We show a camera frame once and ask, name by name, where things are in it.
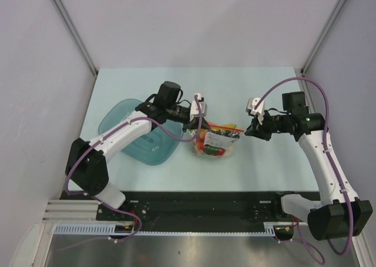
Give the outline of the clear zip bag red zipper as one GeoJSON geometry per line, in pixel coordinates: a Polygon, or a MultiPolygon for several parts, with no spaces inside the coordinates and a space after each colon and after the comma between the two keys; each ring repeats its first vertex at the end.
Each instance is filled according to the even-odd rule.
{"type": "Polygon", "coordinates": [[[202,126],[199,134],[191,141],[192,153],[208,158],[224,158],[233,154],[235,143],[244,136],[245,130],[236,124],[202,126]]]}

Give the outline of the red cherry bunch with leaf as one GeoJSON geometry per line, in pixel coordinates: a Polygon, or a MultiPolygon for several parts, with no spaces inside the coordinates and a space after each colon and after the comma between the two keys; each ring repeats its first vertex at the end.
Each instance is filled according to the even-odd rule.
{"type": "Polygon", "coordinates": [[[234,141],[211,132],[204,132],[193,141],[193,151],[197,155],[224,157],[231,154],[234,141]]]}

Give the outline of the dark purple grape bunch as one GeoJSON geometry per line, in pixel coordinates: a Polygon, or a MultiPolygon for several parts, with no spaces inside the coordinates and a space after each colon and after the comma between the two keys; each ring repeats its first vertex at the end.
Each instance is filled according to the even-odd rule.
{"type": "Polygon", "coordinates": [[[211,132],[213,134],[216,134],[222,137],[228,137],[228,138],[234,138],[234,139],[240,138],[240,135],[242,134],[241,131],[237,131],[235,129],[223,129],[223,128],[213,128],[211,129],[211,132]]]}

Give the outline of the yellow banana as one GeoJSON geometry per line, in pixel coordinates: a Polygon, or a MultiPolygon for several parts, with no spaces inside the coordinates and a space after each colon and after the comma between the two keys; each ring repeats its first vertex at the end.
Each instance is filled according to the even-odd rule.
{"type": "Polygon", "coordinates": [[[217,125],[217,124],[210,124],[210,127],[213,129],[236,129],[236,124],[225,124],[225,125],[217,125]]]}

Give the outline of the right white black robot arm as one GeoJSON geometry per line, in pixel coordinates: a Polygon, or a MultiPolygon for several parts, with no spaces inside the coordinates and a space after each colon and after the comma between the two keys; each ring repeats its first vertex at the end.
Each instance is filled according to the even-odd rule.
{"type": "Polygon", "coordinates": [[[260,98],[249,99],[246,112],[253,119],[245,136],[269,141],[274,133],[291,134],[308,159],[320,199],[311,201],[297,192],[281,193],[271,206],[272,216],[278,221],[290,215],[297,217],[308,224],[318,241],[358,236],[373,208],[368,200],[359,199],[346,180],[330,135],[324,132],[323,115],[309,112],[304,92],[285,93],[282,100],[284,113],[272,116],[260,98]]]}

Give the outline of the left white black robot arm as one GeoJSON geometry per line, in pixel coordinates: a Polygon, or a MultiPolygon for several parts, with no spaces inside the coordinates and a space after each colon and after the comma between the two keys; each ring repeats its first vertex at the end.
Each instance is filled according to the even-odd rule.
{"type": "Polygon", "coordinates": [[[125,194],[109,181],[108,164],[139,137],[154,129],[164,130],[162,125],[168,120],[181,123],[184,131],[194,129],[199,134],[207,111],[204,97],[196,93],[190,106],[183,107],[179,101],[182,94],[180,85],[165,81],[124,121],[89,141],[77,138],[70,147],[65,181],[73,181],[81,188],[80,193],[109,207],[116,219],[125,219],[130,206],[125,194]]]}

